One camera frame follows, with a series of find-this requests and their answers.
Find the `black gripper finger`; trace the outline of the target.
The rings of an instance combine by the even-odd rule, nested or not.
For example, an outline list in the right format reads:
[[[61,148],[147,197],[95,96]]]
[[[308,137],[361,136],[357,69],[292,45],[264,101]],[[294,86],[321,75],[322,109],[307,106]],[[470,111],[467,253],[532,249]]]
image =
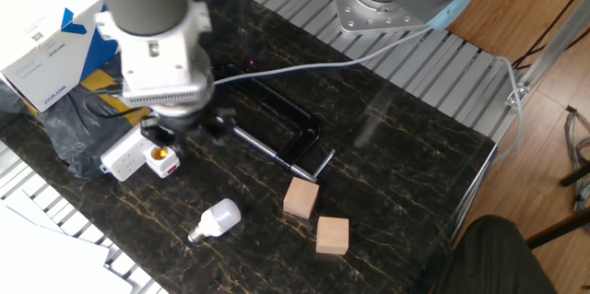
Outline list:
[[[158,147],[184,147],[183,129],[178,123],[161,119],[142,119],[139,127],[141,135]]]
[[[233,131],[235,117],[234,108],[209,108],[203,111],[200,125],[214,141],[222,141]]]

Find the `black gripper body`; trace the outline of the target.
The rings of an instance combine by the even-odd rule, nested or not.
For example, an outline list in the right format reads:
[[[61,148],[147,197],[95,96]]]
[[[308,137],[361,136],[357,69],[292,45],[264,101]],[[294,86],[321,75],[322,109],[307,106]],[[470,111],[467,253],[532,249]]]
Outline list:
[[[187,133],[198,129],[205,116],[201,112],[189,113],[185,116],[172,117],[162,114],[155,115],[157,125],[172,133]]]

